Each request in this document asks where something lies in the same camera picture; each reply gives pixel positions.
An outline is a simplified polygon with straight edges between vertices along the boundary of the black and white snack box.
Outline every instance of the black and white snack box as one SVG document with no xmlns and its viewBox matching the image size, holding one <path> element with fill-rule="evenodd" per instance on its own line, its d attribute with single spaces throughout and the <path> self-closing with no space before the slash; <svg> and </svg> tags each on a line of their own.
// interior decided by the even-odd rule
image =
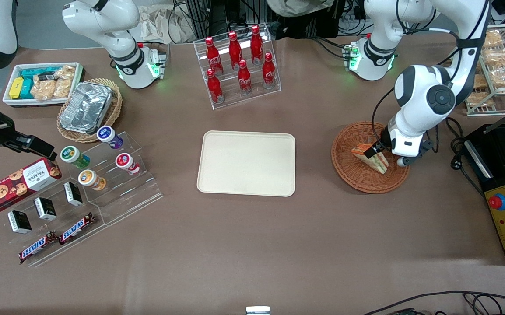
<svg viewBox="0 0 505 315">
<path fill-rule="evenodd" d="M 11 231 L 15 233 L 21 233 L 22 235 L 32 231 L 31 224 L 27 218 L 26 213 L 21 211 L 12 210 L 8 212 L 9 224 L 11 225 Z"/>
<path fill-rule="evenodd" d="M 35 207 L 40 219 L 49 221 L 56 219 L 56 210 L 54 210 L 52 200 L 42 197 L 36 198 Z"/>
<path fill-rule="evenodd" d="M 70 182 L 64 183 L 64 191 L 66 192 L 66 199 L 69 203 L 74 206 L 80 206 L 83 204 L 81 192 L 76 185 Z"/>
</svg>

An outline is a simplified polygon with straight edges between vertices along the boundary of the walkers cookie box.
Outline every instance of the walkers cookie box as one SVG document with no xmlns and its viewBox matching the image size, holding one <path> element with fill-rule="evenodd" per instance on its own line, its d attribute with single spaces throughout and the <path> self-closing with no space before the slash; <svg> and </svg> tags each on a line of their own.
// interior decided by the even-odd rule
<svg viewBox="0 0 505 315">
<path fill-rule="evenodd" d="M 27 165 L 0 181 L 0 212 L 56 182 L 62 173 L 58 165 L 45 159 Z"/>
</svg>

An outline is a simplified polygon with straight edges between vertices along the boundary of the white storage box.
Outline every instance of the white storage box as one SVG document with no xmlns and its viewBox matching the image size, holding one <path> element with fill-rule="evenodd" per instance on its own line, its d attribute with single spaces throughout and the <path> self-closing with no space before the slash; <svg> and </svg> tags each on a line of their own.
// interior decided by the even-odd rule
<svg viewBox="0 0 505 315">
<path fill-rule="evenodd" d="M 64 65 L 72 66 L 76 68 L 74 73 L 74 79 L 72 80 L 72 87 L 70 87 L 69 96 L 72 96 L 73 91 L 76 89 L 76 85 L 80 82 L 83 66 L 77 62 L 60 62 L 60 63 L 30 63 L 30 64 L 18 64 L 13 68 L 11 77 L 9 78 L 6 91 L 2 97 L 3 102 L 13 107 L 38 107 L 38 106 L 57 106 L 62 105 L 66 102 L 68 98 L 49 98 L 48 100 L 36 100 L 31 99 L 12 99 L 9 97 L 9 90 L 11 89 L 13 80 L 20 76 L 21 71 L 25 69 L 36 69 L 36 68 L 47 68 L 47 67 L 62 67 Z"/>
</svg>

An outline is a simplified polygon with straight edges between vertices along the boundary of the aluminum foil container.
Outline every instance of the aluminum foil container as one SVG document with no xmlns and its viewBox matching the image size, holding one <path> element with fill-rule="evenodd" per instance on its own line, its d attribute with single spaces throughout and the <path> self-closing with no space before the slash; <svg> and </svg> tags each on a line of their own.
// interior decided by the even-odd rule
<svg viewBox="0 0 505 315">
<path fill-rule="evenodd" d="M 95 134 L 112 103 L 113 91 L 102 84 L 80 82 L 64 113 L 59 116 L 62 128 Z"/>
</svg>

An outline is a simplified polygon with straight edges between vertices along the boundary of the yogurt cup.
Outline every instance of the yogurt cup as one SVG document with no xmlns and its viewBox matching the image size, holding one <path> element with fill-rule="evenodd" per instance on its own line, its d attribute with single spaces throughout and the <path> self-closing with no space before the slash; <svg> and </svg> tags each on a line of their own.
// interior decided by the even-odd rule
<svg viewBox="0 0 505 315">
<path fill-rule="evenodd" d="M 124 140 L 116 134 L 111 126 L 103 126 L 97 130 L 97 139 L 102 142 L 109 144 L 113 149 L 120 149 Z"/>
<path fill-rule="evenodd" d="M 128 172 L 130 175 L 134 175 L 140 171 L 140 165 L 134 161 L 132 155 L 128 153 L 121 153 L 116 156 L 116 166 L 119 169 L 123 169 Z"/>
<path fill-rule="evenodd" d="M 86 169 L 79 173 L 78 182 L 86 187 L 91 187 L 96 191 L 103 190 L 103 188 L 107 185 L 105 178 L 100 177 L 90 169 Z"/>
<path fill-rule="evenodd" d="M 74 146 L 67 146 L 62 149 L 60 158 L 65 163 L 71 163 L 75 165 L 78 169 L 86 168 L 91 161 L 89 156 L 81 153 L 79 149 Z"/>
</svg>

